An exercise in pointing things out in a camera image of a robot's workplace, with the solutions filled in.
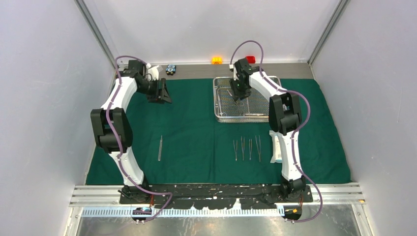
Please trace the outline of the metal mesh instrument tray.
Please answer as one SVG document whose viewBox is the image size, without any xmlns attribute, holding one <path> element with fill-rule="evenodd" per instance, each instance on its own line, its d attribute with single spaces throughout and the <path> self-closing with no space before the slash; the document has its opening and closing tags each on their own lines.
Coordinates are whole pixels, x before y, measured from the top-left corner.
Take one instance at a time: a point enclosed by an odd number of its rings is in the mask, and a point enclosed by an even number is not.
<svg viewBox="0 0 417 236">
<path fill-rule="evenodd" d="M 234 100 L 230 85 L 231 77 L 216 77 L 213 79 L 214 115 L 218 122 L 253 123 L 268 122 L 269 98 L 282 94 L 283 89 L 276 76 L 268 80 L 262 77 L 251 82 L 251 94 L 244 99 Z"/>
</svg>

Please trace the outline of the long steel probe rod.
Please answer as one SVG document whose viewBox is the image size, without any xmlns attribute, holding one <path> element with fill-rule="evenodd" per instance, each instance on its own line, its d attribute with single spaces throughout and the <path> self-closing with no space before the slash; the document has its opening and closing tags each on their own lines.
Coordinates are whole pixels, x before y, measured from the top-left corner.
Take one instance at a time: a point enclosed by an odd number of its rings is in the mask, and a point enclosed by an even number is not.
<svg viewBox="0 0 417 236">
<path fill-rule="evenodd" d="M 157 158 L 158 161 L 161 161 L 162 146 L 163 146 L 163 136 L 161 135 L 160 141 L 159 141 L 159 148 L 158 148 L 158 158 Z"/>
</svg>

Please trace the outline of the steel needle holder clamp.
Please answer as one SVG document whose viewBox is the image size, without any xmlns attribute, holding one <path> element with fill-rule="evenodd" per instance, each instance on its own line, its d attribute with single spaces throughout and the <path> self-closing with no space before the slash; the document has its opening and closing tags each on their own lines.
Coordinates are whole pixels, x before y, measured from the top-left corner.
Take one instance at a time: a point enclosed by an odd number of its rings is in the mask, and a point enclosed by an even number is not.
<svg viewBox="0 0 417 236">
<path fill-rule="evenodd" d="M 252 159 L 252 150 L 253 150 L 253 140 L 249 139 L 248 141 L 248 149 L 249 149 L 249 160 Z"/>
</svg>

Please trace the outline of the steel surgical forceps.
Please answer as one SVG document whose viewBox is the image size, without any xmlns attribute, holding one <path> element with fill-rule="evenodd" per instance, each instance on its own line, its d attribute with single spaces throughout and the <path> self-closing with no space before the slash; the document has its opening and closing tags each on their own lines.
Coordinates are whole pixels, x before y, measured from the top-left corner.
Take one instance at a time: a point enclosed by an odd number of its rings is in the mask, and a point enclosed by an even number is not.
<svg viewBox="0 0 417 236">
<path fill-rule="evenodd" d="M 238 140 L 233 140 L 233 148 L 235 152 L 235 161 L 238 160 Z"/>
</svg>

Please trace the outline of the white sterile packet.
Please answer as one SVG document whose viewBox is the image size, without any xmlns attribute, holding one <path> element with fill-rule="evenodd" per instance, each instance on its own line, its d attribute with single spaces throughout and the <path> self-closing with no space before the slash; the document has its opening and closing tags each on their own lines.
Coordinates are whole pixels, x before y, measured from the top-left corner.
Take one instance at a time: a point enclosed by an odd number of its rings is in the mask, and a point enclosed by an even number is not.
<svg viewBox="0 0 417 236">
<path fill-rule="evenodd" d="M 272 138 L 272 157 L 270 163 L 279 163 L 280 159 L 280 146 L 277 137 Z"/>
</svg>

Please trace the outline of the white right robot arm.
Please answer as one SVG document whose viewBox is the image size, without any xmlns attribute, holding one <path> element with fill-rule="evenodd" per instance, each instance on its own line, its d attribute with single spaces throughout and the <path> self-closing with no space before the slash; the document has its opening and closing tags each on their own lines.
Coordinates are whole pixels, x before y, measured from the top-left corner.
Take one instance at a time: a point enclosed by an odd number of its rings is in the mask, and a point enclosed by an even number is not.
<svg viewBox="0 0 417 236">
<path fill-rule="evenodd" d="M 233 72 L 230 86 L 234 101 L 248 98 L 252 89 L 268 100 L 268 123 L 274 143 L 272 160 L 282 163 L 280 194 L 284 200 L 293 202 L 306 188 L 298 150 L 302 124 L 299 95 L 281 87 L 260 67 L 252 67 L 246 58 L 231 64 L 229 69 Z"/>
</svg>

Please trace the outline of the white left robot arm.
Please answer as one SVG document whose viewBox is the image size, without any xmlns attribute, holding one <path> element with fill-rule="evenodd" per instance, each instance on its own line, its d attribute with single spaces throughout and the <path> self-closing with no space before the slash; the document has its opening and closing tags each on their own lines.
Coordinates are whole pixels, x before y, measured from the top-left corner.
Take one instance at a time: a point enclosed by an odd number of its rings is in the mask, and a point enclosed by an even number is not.
<svg viewBox="0 0 417 236">
<path fill-rule="evenodd" d="M 146 203 L 152 194 L 147 187 L 144 172 L 133 152 L 133 130 L 126 110 L 136 93 L 144 94 L 150 103 L 171 103 L 163 68 L 129 56 L 126 68 L 116 67 L 115 84 L 99 109 L 93 109 L 90 119 L 96 145 L 116 163 L 125 190 L 132 190 L 138 203 Z"/>
</svg>

